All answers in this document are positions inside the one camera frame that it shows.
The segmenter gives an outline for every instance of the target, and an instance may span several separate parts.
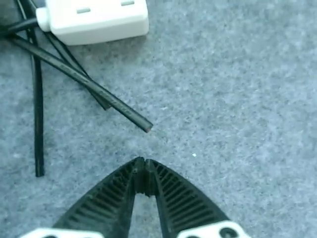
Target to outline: white plug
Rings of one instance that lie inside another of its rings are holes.
[[[46,0],[36,10],[40,28],[66,45],[88,45],[146,35],[146,0]]]

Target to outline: gray carpet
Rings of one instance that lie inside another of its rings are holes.
[[[103,111],[44,64],[43,178],[34,177],[30,57],[0,41],[0,237],[52,226],[137,156],[179,172],[254,238],[314,237],[317,1],[148,0],[148,8],[147,37],[71,50],[152,131]],[[11,0],[1,0],[0,15],[17,20]],[[154,199],[138,196],[130,237],[161,237],[157,214]]]

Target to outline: cable insulation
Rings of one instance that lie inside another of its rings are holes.
[[[95,81],[91,80],[83,73],[79,72],[78,70],[72,68],[71,66],[65,64],[63,61],[55,57],[54,55],[42,50],[41,48],[34,46],[33,44],[29,43],[22,37],[17,35],[11,35],[9,37],[11,42],[16,44],[17,46],[23,48],[24,50],[34,54],[44,62],[50,64],[51,66],[57,68],[61,72],[65,73],[69,77],[73,78],[78,83],[84,85],[88,89],[94,91],[95,93],[101,95],[105,98],[113,108],[123,114],[126,118],[132,121],[135,125],[141,128],[145,132],[149,132],[153,126],[153,124],[148,121],[145,117],[140,115],[138,112],[133,110],[131,107],[126,105],[123,101],[113,95],[111,92],[97,84]]]
[[[21,0],[15,0],[18,12],[21,18],[32,17],[33,13],[28,11]],[[34,29],[27,29],[26,35],[28,41],[38,45]],[[43,78],[41,61],[34,55],[31,55],[31,67],[33,76],[33,105],[34,105],[34,158],[35,158],[35,176],[42,177],[45,174],[44,169],[44,115],[43,115]]]
[[[26,19],[20,22],[16,22],[8,26],[3,26],[5,30],[0,31],[0,38],[8,36],[13,33],[17,33],[19,31],[24,31],[30,28],[34,28],[36,26],[38,26],[38,21],[36,17]]]

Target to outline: black wire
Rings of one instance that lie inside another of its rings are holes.
[[[22,3],[24,3],[24,5],[27,5],[30,12],[32,13],[32,15],[30,15],[29,17],[34,17],[35,16],[35,12],[36,12],[36,4],[32,1],[32,0],[21,0]],[[69,51],[69,49],[67,48],[67,46],[61,42],[53,33],[51,32],[44,32],[46,38],[49,40],[49,42],[54,46],[54,48],[56,49],[56,51],[59,53],[60,57],[70,66],[72,66],[73,68],[77,69],[78,71],[81,71],[82,73],[84,73],[87,77],[89,77],[89,75],[87,74],[87,72],[83,69],[83,67],[80,65],[80,63],[76,60],[76,58],[71,54],[71,52]],[[96,93],[88,90],[90,92],[90,94],[96,99],[96,101],[100,104],[100,106],[104,109],[107,110],[109,109],[111,106],[110,104],[103,99],[100,95],[97,95]]]
[[[36,17],[23,20],[20,22],[16,22],[11,25],[5,26],[4,28],[5,30],[0,31],[0,38],[19,32],[19,31],[27,30],[29,28],[34,28],[36,26],[38,26],[38,21]]]
[[[149,132],[153,126],[153,124],[148,121],[145,117],[140,115],[138,112],[133,110],[131,107],[126,105],[123,101],[117,98],[115,95],[110,93],[108,90],[97,84],[95,81],[91,80],[87,76],[85,76],[80,71],[74,69],[73,67],[65,64],[63,61],[55,57],[54,55],[42,50],[41,48],[34,46],[29,43],[22,37],[17,35],[10,35],[8,39],[11,40],[17,46],[23,48],[24,50],[30,52],[36,57],[40,58],[44,62],[50,64],[51,66],[57,68],[61,72],[65,73],[69,77],[73,78],[78,83],[84,85],[86,88],[92,90],[96,94],[105,98],[113,108],[123,114],[126,118],[136,124],[139,128],[141,128],[145,132]]]
[[[32,17],[32,13],[26,9],[20,0],[15,0],[18,11],[23,19]],[[27,29],[26,35],[30,43],[38,45],[34,29]],[[31,67],[33,75],[33,105],[34,105],[34,158],[35,176],[42,177],[44,170],[44,138],[43,138],[43,83],[41,61],[31,55]]]

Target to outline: electrical cord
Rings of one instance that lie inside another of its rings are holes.
[[[23,5],[21,0],[15,0],[21,18],[32,17],[32,13],[27,6]],[[34,29],[26,30],[28,41],[38,45]],[[35,158],[35,176],[42,177],[44,171],[44,116],[43,116],[43,78],[41,61],[34,55],[31,55],[31,67],[33,75],[33,104],[34,104],[34,158]]]
[[[39,26],[36,17],[26,19],[20,22],[15,22],[11,25],[5,26],[4,27],[5,30],[0,31],[0,38],[8,36],[13,33],[17,33],[19,31],[34,28],[36,26]]]
[[[28,8],[30,11],[29,17],[35,17],[36,15],[36,9],[38,8],[36,4],[32,0],[22,0],[25,7]],[[76,58],[71,54],[67,46],[61,42],[52,32],[43,32],[48,41],[53,45],[53,47],[56,49],[56,51],[59,53],[60,57],[70,66],[74,67],[78,71],[81,71],[84,73],[87,77],[89,75],[87,72],[83,69],[83,67],[80,65],[80,63],[76,60]],[[107,110],[111,107],[111,105],[103,98],[100,97],[100,95],[95,94],[94,92],[91,92],[88,90],[90,94],[96,99],[96,101],[100,104],[100,106]]]
[[[133,110],[131,107],[126,105],[123,101],[121,101],[111,92],[109,92],[108,90],[106,90],[105,88],[97,84],[95,81],[85,76],[83,73],[65,64],[63,61],[61,61],[54,55],[42,50],[41,48],[37,46],[34,46],[33,44],[29,43],[28,41],[26,41],[20,36],[10,35],[9,39],[15,45],[19,46],[20,48],[23,48],[24,50],[35,55],[42,61],[55,67],[56,69],[63,72],[67,76],[73,78],[78,83],[84,85],[86,88],[89,88],[90,90],[101,95],[113,106],[113,108],[115,108],[117,111],[123,114],[126,118],[132,121],[136,126],[142,129],[144,132],[149,132],[151,130],[153,124],[149,120],[147,120],[145,117],[143,117],[138,112]]]
[[[34,144],[35,144],[35,171],[36,176],[44,175],[44,149],[43,149],[43,87],[41,60],[64,72],[73,80],[88,89],[97,102],[107,110],[110,107],[115,108],[126,118],[145,132],[149,132],[153,124],[145,117],[137,113],[123,101],[103,88],[89,77],[87,72],[79,64],[76,58],[71,54],[67,46],[62,43],[51,32],[43,32],[46,38],[54,46],[62,60],[54,55],[39,48],[37,45],[34,27],[38,26],[35,20],[36,5],[32,0],[15,0],[19,13],[24,21],[16,22],[7,26],[0,25],[0,39],[5,37],[10,42],[31,53],[31,64],[33,74],[34,90]],[[15,35],[14,33],[25,30],[28,40]]]

